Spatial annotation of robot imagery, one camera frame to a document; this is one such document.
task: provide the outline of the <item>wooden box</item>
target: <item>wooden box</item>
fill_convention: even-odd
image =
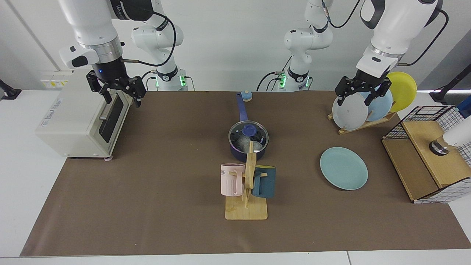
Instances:
[[[463,117],[454,107],[417,107],[382,139],[414,203],[448,203],[471,193],[471,144],[437,156],[429,143]]]

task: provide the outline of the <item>dark teal mug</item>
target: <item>dark teal mug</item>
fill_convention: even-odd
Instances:
[[[255,166],[252,195],[260,198],[275,196],[276,167]]]

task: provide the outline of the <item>metal grid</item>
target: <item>metal grid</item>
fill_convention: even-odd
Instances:
[[[443,190],[434,192],[422,199],[414,201],[415,204],[423,203],[449,203],[471,193],[471,179],[463,179],[455,184],[452,184]]]
[[[406,131],[402,127],[402,122],[428,122],[435,121],[441,115],[446,113],[450,109],[445,106],[423,106],[414,108],[409,114],[407,114],[398,125],[392,128],[388,134],[383,136],[383,139],[409,139]]]
[[[464,120],[464,118],[459,113],[459,111],[456,108],[451,108],[449,111],[440,116],[437,119],[437,122],[443,131],[447,132],[462,120]],[[471,166],[471,142],[459,147],[458,152],[460,152],[466,163]]]

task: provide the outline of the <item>brown paper mat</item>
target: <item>brown paper mat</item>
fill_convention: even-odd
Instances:
[[[254,93],[249,119],[277,167],[268,220],[227,221],[219,165],[236,162],[227,132],[234,92],[149,93],[131,108],[114,160],[68,159],[22,256],[470,248],[446,204],[412,204],[381,144],[398,119],[338,135],[333,92]],[[342,146],[369,179],[342,191],[322,175],[322,152]]]

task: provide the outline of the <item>pink mug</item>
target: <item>pink mug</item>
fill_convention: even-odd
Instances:
[[[244,164],[221,165],[221,194],[224,196],[241,196],[244,192],[242,174],[245,172]]]

